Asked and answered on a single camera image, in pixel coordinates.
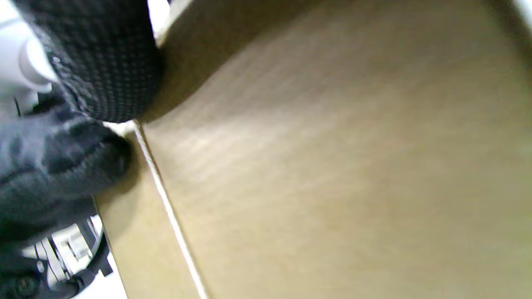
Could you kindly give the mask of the person's left hand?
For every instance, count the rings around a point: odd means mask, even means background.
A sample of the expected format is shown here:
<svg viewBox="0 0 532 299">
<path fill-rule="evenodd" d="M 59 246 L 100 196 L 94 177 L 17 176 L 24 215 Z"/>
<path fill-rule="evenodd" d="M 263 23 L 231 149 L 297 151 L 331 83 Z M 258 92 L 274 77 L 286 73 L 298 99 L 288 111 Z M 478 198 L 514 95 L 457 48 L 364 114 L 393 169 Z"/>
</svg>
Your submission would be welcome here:
<svg viewBox="0 0 532 299">
<path fill-rule="evenodd" d="M 1 125 L 1 250 L 19 250 L 89 216 L 92 197 L 128 171 L 129 142 L 42 96 L 21 119 Z"/>
</svg>

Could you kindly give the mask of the person's right hand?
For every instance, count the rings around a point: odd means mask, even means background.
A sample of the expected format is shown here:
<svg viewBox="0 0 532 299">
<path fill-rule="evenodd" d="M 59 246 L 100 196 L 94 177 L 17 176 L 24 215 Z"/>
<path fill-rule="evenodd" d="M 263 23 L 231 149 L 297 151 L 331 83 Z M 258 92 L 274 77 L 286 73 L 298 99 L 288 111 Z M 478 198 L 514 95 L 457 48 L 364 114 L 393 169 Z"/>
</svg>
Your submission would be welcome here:
<svg viewBox="0 0 532 299">
<path fill-rule="evenodd" d="M 163 76 L 146 0 L 14 0 L 68 104 L 123 123 L 152 104 Z"/>
</svg>

